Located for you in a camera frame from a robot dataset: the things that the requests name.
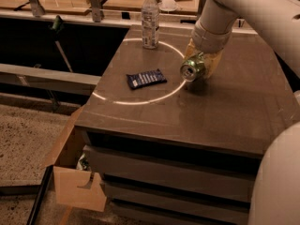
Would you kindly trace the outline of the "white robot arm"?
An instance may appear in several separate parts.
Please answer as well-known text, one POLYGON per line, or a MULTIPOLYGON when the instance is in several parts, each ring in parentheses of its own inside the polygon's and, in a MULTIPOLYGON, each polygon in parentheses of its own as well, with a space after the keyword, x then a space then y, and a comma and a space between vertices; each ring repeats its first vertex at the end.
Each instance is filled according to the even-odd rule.
MULTIPOLYGON (((241 17, 300 75, 300 13, 297 0, 206 0, 186 56, 222 51, 241 17)), ((281 132, 258 170, 248 225, 300 225, 300 122, 281 132)))

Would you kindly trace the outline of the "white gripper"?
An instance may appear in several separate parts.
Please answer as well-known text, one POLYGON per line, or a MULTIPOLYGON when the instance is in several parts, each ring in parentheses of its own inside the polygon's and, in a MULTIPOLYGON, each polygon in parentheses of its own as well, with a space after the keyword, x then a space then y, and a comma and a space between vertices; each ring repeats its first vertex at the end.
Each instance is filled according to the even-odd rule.
POLYGON ((215 34, 209 32, 201 25, 200 21, 196 21, 191 32, 191 39, 187 45, 184 65, 197 66, 204 58, 205 79, 209 79, 218 67, 223 49, 226 46, 232 31, 215 34))

